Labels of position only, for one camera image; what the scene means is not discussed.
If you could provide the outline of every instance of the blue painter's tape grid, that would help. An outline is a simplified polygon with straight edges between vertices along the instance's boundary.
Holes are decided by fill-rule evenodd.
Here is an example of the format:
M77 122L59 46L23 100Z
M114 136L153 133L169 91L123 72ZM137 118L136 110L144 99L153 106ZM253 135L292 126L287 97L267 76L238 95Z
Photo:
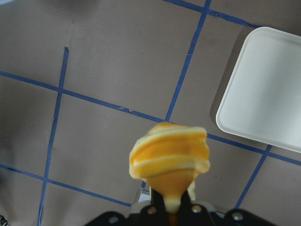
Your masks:
M76 98L79 98L79 99L83 99L83 100L89 101L91 103L99 104L99 105L102 105L102 106L105 106L105 107L109 107L111 109L115 109L115 110L118 110L118 111L121 111L121 112L125 112L125 113L131 114L133 116L141 117L141 118L144 118L144 119L147 119L147 120L150 120L150 121L154 121L154 122L170 121L173 109L175 107L175 104L176 104L176 101L178 99L179 93L181 91L182 84L184 82L187 70L189 68L189 64L191 62L192 55L193 55L196 43L197 43L198 38L201 34L206 16L209 15L209 16L218 17L218 18L227 20L229 22L240 24L240 25L243 25L243 26L250 26L250 27L253 27L253 28L260 27L258 25L248 23L247 21L245 21L243 19L240 19L240 18L237 18L237 17L234 17L234 16L230 16L230 15L227 15L227 14L224 14L224 13L221 13L221 12L211 10L209 8L211 0L207 0L204 7L198 6L198 5L195 5L195 4L192 4L192 3L188 3L188 2L185 2L183 0L164 0L164 1L175 4L175 5L180 6L180 7L184 7L184 8L202 13L202 15L199 19L196 31L194 33L194 36L191 40L190 48L189 48L187 56L185 58L184 65L183 65L183 68L182 68L182 72L180 74L180 77L179 77L177 86L175 88L174 95L173 95L173 98L171 100L171 103L170 103L170 106L168 108L165 119L160 119L160 118L157 118L157 117L154 117L154 116L151 116L151 115L148 115L148 114L144 114L144 113L141 113L141 112L137 112L137 111L130 111L129 109L118 106L118 105L114 105L114 104L111 104L111 103L108 103L108 102L105 102L105 101L102 101L102 100L98 100L98 99L95 99L95 98L92 98L92 97L88 97L88 96L85 96L85 95L82 95L82 94L78 94L78 93L75 93L75 92L72 92L72 91L64 90L63 85L64 85L64 78L65 78L65 73L66 73L66 68L67 68L68 55L69 55L69 51L68 51L67 48L64 49L62 69L61 69L61 75L60 75L60 81L59 81L58 87L55 87L53 85L46 84L46 83L43 83L43 82L40 82L40 81L35 81L35 80L32 80L32 79L28 79L28 78L25 78L25 77L22 77L22 76L19 76L19 75L14 75L14 74L11 74L11 73L8 73L8 72L0 71L0 76L11 78L11 79L18 80L18 81L22 81L22 82L25 82L25 83L29 83L29 84L32 84L32 85L35 85L35 86L43 87L43 88L50 89L50 90L58 92L57 100L56 100L56 104L55 104L54 121L53 121L51 134L50 134L50 139L49 139L49 144L48 144L47 163L46 163L46 167L45 167L44 176L42 177L42 176L39 176L39 175L36 175L36 174L32 174L30 172L8 166L8 165L0 162L0 167L2 167L2 168L5 168L5 169L8 169L8 170L17 172L17 173L21 173L21 174L24 174L26 176L29 176L29 177L32 177L32 178L43 181L41 200L40 200L40 206L39 206L39 214L38 214L38 224L37 224L38 226L40 226L40 223L41 223L42 211L43 211L44 200L45 200L46 189L47 189L47 184L48 183L51 183L51 184L54 184L54 185L57 185L57 186L61 186L61 187L65 187L65 188L68 188L68 189L71 189L71 190L74 190L74 191L77 191L77 192L80 192L80 193L84 193L84 194L87 194L87 195L91 195L91 196L94 196L94 197L98 197L98 198L101 198L101 199L104 199L104 200L108 200L110 202L118 203L120 205L124 205L124 206L127 206L127 207L131 206L130 203L126 203L126 202L123 202L123 201L112 199L110 197L107 197L107 196L104 196L104 195L101 195L101 194L96 194L96 193L93 193L93 192L90 192L90 191L87 191L87 190L84 190L84 189L80 189L80 188L77 188L77 187L74 187L74 186L71 186L71 185L67 185L67 184L64 184L64 183L61 183L61 182L53 181L53 180L50 180L48 178L50 163L51 163L52 146L53 146L53 142L54 142L54 139L55 139L55 131L56 131L57 120L58 120L58 116L59 116L60 102L61 102L61 97L62 97L63 94L64 95L69 95L69 96L72 96L72 97L76 97ZM236 146L236 147L244 148L244 149L252 151L252 152L262 154L262 157L260 158L260 160L259 160L254 172L252 173L249 181L247 182L241 196L239 197L238 202L236 203L236 206L235 206L236 208L239 208L239 206L243 202L247 192L249 191L252 183L254 182L254 180L255 180L259 170L261 169L261 167L262 167L262 165L263 165L263 163L264 163L267 156L275 158L275 159L279 159L279 160L282 160L282 161L285 161L285 162L289 162L291 164L296 164L296 165L299 165L299 166L301 165L301 161L294 160L294 159L291 159L291 158L287 158L287 157L269 152L270 149L271 149L271 145L269 145L266 150L261 150L261 149L251 147L251 146L248 146L248 145L244 145L244 144L241 144L241 143L238 143L238 142L235 142L235 141L232 141L232 140L228 140L228 139L225 139L225 138L213 135L213 134L208 134L208 138L209 139L214 139L214 140L217 140L219 142L223 142L223 143L226 143L226 144L229 144L229 145L233 145L233 146ZM141 188L144 189L145 187L146 187L146 183L142 182Z
M47 160L46 160L46 167L45 167L45 173L44 173L45 178L48 178L48 176L49 176L52 146L53 146L53 142L55 139L57 120L58 120L58 115L59 115L60 106L61 106L61 98L62 98L62 94L63 94L63 85L64 85L64 80L65 80L68 55L69 55L68 48L65 48L64 54L63 54L63 63L62 63L58 93L57 93L57 98L56 98L56 103L55 103L54 118L53 118L53 123L52 123L50 138L49 138L49 144L48 144ZM41 224L41 217L42 217L42 212L43 212L43 207L44 207L44 200L45 200L45 196L46 196L47 183L48 182L46 180L44 180L43 187L42 187L40 206L39 206L37 226L40 226L40 224Z
M185 79L185 76L186 76L186 73L187 73L187 70L188 70L188 67L189 67L189 64L190 64L190 61L191 61L194 49L196 47L198 38L199 38L199 36L201 34L203 25L205 23L206 16L207 16L210 4L211 4L211 0L207 0L206 3L205 3L204 8L202 10L202 15L201 15L201 17L199 19L199 22L198 22L198 25L197 25L197 29L194 32L194 35L192 37L192 40L191 40L191 43L190 43L190 47L189 47L189 50L188 50L188 53L186 55L186 59L185 59L185 62L184 62L184 66L183 66L182 72L180 74L180 78L178 80L177 86L176 86L175 91L174 91L173 98L171 100L171 103L169 105L169 108L168 108L168 111L167 111L167 114L166 114L166 117L165 117L166 121L170 120L170 117L171 117L171 115L173 113L174 106L175 106L175 103L176 103L176 101L178 99L178 96L180 94L180 90L181 90L182 84L184 82L184 79Z
M242 26L250 26L250 27L253 27L253 28L261 27L259 25L251 24L251 23L249 23L249 22L247 22L243 19L237 18L235 16L231 16L231 15L228 15L228 14L225 14L225 13L217 12L217 11L214 11L214 10L211 10L211 9L209 9L207 12L204 12L205 7L201 7L201 6L198 6L198 5L189 3L189 2L185 2L185 1L182 1L182 0L164 0L164 1L170 2L170 3L175 4L177 6L188 8L188 9L200 12L200 13L207 13L210 16L219 17L221 19L224 19L224 20L227 20L229 22L239 24L239 25L242 25Z

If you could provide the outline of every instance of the blue tape line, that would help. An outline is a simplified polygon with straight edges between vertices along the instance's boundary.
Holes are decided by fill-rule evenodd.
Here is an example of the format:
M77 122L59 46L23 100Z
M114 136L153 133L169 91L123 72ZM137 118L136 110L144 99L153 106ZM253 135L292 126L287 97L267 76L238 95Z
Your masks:
M108 201L111 201L111 202L114 202L114 203L117 203L117 204L120 204L120 205L124 205L124 206L128 206L128 207L132 206L130 203L126 203L126 202L123 202L123 201L120 201L120 200L117 200L117 199L112 199L110 197L107 197L107 196L104 196L104 195L101 195L101 194L90 192L90 191L87 191L87 190L84 190L84 189L81 189L81 188L78 188L78 187L74 187L74 186L71 186L71 185L67 185L67 184L64 184L64 183L61 183L61 182L57 182L57 181L54 181L54 180L49 179L48 182L51 183L51 184L54 184L54 185L69 188L69 189L77 191L77 192L88 194L88 195L91 195L91 196L94 196L94 197L97 197L97 198L105 199L105 200L108 200Z
M235 16L230 16L228 14L217 12L217 11L214 11L214 10L211 10L211 9L209 10L208 15L211 15L211 16L214 16L214 17L219 17L219 18L222 18L222 19L227 20L229 22L233 22L235 24L239 24L239 25L243 25L243 26L250 26L250 27L253 27L253 28L261 27L259 25L254 25L254 24L248 23L247 21L245 21L243 19L240 19L240 18L237 18Z
M141 184L141 188L145 189L145 187L146 187L146 183L143 181Z
M11 73L4 72L4 71L0 71L0 75L2 75L4 77L7 77L7 78L15 79L15 80L18 80L18 81L23 81L23 82L26 82L26 83L29 83L29 84L32 84L32 85L47 88L47 89L50 89L50 90L58 91L58 88L55 87L55 86L52 86L52 85L49 85L49 84L46 84L46 83L43 83L43 82L40 82L40 81L35 81L35 80L32 80L32 79L28 79L28 78L25 78L25 77L22 77L22 76L19 76L19 75L11 74Z
M168 111L167 111L167 114L166 114L166 117L165 117L166 121L170 120L171 114L173 113L175 103L176 103L176 101L178 99L178 96L180 94L180 90L181 90L182 84L184 82L184 79L185 79L185 76L186 76L186 73L187 73L192 55L193 55L193 51L194 51L195 46L197 44L198 37L200 36L200 33L202 31L202 28L203 28L203 25L204 25L204 22L205 22L210 4L211 4L211 0L206 0L205 6L204 6L204 9L203 9L203 13L202 13L202 15L199 19L197 29L194 32L193 38L191 40L190 47L189 47L189 50L188 50L188 53L187 53L187 56L186 56L186 59L185 59L185 62L184 62L183 68L182 68L180 78L178 80L177 86L176 86L175 91L174 91L173 98L171 100L171 103L169 105L169 108L168 108Z
M64 55L63 55L63 62L62 62L61 75L60 75L60 81L59 81L59 89L58 89L56 103L55 103L55 112L54 112L54 117L53 117L53 123L52 123L49 143L48 143L47 160L46 160L45 173L44 173L45 178L48 178L48 176L49 176L52 146L53 146L53 142L54 142L54 139L55 139L57 120L58 120L58 115L59 115L60 106L61 106L61 98L62 98L62 94L63 94L63 85L64 85L64 80L65 80L65 73L66 73L68 55L69 55L68 48L65 47ZM40 224L41 224L41 217L42 217L42 212L43 212L43 207L44 207L44 200L45 200L45 196L46 196L46 189L47 189L47 181L44 180L43 187L42 187L42 193L41 193L40 206L39 206L37 226L40 226Z
M236 141L233 141L233 140L229 140L229 139L226 139L226 138L222 138L222 137L210 134L210 133L207 134L207 137L209 139L217 140L217 141L229 144L229 145L233 145L233 146L236 146L236 147L240 147L240 148L252 151L252 152L256 152L256 153L260 153L260 154L264 153L264 150L261 150L259 148L252 147L252 146L249 146L249 145L244 145L242 143L239 143L239 142L236 142Z
M43 180L43 181L44 181L44 177L41 177L41 176L39 176L39 175L30 173L30 172L27 172L27 171L24 171L24 170L21 170L21 169L17 169L17 168L15 168L15 167L6 165L6 164L4 164L4 163L2 163L2 162L0 162L0 167L5 168L5 169L8 169L8 170L11 170L11 171L14 171L14 172L16 172L16 173L21 173L21 174L27 175L27 176L29 176L29 177L36 178L36 179L38 179L38 180Z
M188 8L188 9L200 12L200 13L203 12L203 10L204 10L204 7L202 7L202 6L198 6L198 5L195 5L195 4L192 4L192 3L189 3L189 2L185 2L185 1L182 1L182 0L163 0L163 1L172 3L174 5L181 6L181 7L184 7L184 8Z
M95 99L95 98L92 98L92 97L88 97L88 96L85 96L83 94L75 93L75 92L72 92L72 91L69 91L69 90L64 89L63 93L66 94L66 95L69 95L71 97L76 97L76 98L79 98L79 99L82 99L82 100L86 100L88 102L92 102L94 104L98 104L98 105L101 105L101 106L112 108L112 109L115 109L115 110L118 110L118 111L121 111L121 112L125 112L125 113L132 114L132 115L144 118L144 119L148 119L148 120L151 120L151 121L155 121L155 122L164 121L163 119L160 119L160 118L148 115L148 114L144 114L144 113L137 112L137 111L130 111L128 108L121 107L121 106L118 106L118 105L115 105L115 104L111 104L111 103L108 103L108 102L105 102L105 101L102 101L102 100L98 100L98 99Z
M131 206L131 204L129 204L129 203L119 201L119 200L116 200L116 199L112 199L110 197L107 197L107 196L104 196L104 195L101 195L101 194L89 192L87 190L80 189L80 188L74 187L74 186L70 186L70 185L67 185L67 184L64 184L64 183L61 183L61 182L57 182L57 181L54 181L54 180L51 180L51 179L48 179L48 178L30 173L30 172L27 172L27 171L24 171L24 170L21 170L21 169L17 169L15 167L6 165L2 162L0 162L0 167L11 170L11 171L16 172L16 173L20 173L20 174L38 179L38 180L45 181L47 183L51 183L51 184L54 184L54 185L57 185L57 186L65 187L65 188L69 188L71 190L74 190L74 191L77 191L77 192L80 192L80 193L85 193L85 194L88 194L88 195L91 195L91 196L94 196L94 197L98 197L98 198L105 199L105 200L108 200L108 201L111 201L111 202L114 202L114 203L121 204L121 205L124 205L124 206L129 206L129 207Z
M164 0L164 1L170 2L170 3L175 4L177 6L188 8L188 9L200 12L200 13L202 13L203 10L204 10L204 8L201 7L201 6L198 6L198 5L195 5L195 4L192 4L192 3L188 3L188 2L185 2L185 1L182 1L182 0ZM219 17L219 18L224 19L226 21L229 21L229 22L232 22L232 23L235 23L235 24L239 24L239 25L243 25L243 26L250 26L250 27L253 27L253 28L261 27L259 25L251 24L251 23L249 23L249 22L247 22L243 19L237 18L235 16L230 16L228 14L217 12L217 11L212 10L212 9L209 9L207 14L210 15L210 16Z
M246 184L246 186L245 186L245 188L244 188L242 194L240 195L240 197L239 197L239 199L238 199L238 201L237 201L237 203L236 203L236 205L235 205L235 209L238 209L238 208L240 207L240 205L241 205L242 201L244 200L244 198L245 198L247 192L249 191L249 189L250 189L252 183L254 182L254 180L255 180L255 178L256 178L256 176L257 176L257 174L258 174L260 168L262 167L263 162L264 162L265 159L267 158L268 153L269 153L269 151L271 150L271 148L272 148L272 145L268 145L267 148L266 148L266 150L265 150L264 153L262 154L262 157L260 158L260 160L259 160L259 162L258 162L258 164L257 164L257 166L256 166L256 168L255 168L255 170L253 171L253 173L252 173L252 175L251 175L251 177L250 177L248 183Z
M268 156L272 157L272 158L275 158L275 159L279 159L279 160L282 160L282 161L289 162L291 164L295 164L295 165L301 166L301 161L298 161L298 160L295 160L295 159L291 159L291 158L288 158L288 157L284 157L284 156L279 155L279 154L275 154L275 153L269 152Z
M79 98L79 99L82 99L82 100L86 100L86 101L98 104L98 105L109 107L109 108L112 108L112 109L115 109L115 110L118 110L118 111L121 111L121 112L126 112L126 113L128 112L127 108L120 107L120 106L114 105L114 104L110 104L108 102L98 100L98 99L95 99L95 98L92 98L92 97L88 97L88 96L85 96L85 95L82 95L82 94L79 94L79 93L75 93L75 92L68 91L68 90L65 90L65 89L63 90L63 93L67 94L69 96L72 96L72 97L76 97L76 98Z
M154 117L154 116L151 116L151 115L148 115L148 114L144 114L144 113L141 113L141 112L137 112L137 111L129 111L128 113L132 114L132 115L135 115L135 116L138 116L138 117L141 117L141 118L144 118L144 119L155 121L155 122L165 121L164 119L160 119L160 118L157 118L157 117Z

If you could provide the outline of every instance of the yellow object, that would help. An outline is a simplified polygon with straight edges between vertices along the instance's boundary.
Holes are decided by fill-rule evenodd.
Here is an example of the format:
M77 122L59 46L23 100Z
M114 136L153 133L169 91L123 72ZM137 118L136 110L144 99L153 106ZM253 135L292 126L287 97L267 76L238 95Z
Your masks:
M198 174L209 170L206 138L201 127L159 123L134 145L130 175L159 192L168 213L177 213L182 194Z

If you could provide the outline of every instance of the white tray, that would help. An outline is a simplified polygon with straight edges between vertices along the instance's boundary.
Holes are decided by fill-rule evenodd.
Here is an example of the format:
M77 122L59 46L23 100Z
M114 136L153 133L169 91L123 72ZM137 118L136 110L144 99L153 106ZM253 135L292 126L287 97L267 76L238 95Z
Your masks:
M247 36L216 123L227 133L301 153L301 37L269 27Z

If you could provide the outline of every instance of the gray tile floor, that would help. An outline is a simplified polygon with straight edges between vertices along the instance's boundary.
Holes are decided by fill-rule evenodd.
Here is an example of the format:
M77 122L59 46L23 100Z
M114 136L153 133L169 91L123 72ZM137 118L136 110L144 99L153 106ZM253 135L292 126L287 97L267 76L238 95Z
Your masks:
M198 200L299 225L301 154L224 133L214 117L246 35L301 35L300 14L299 0L0 5L0 214L11 226L127 216L141 190L129 152L169 120L208 131Z

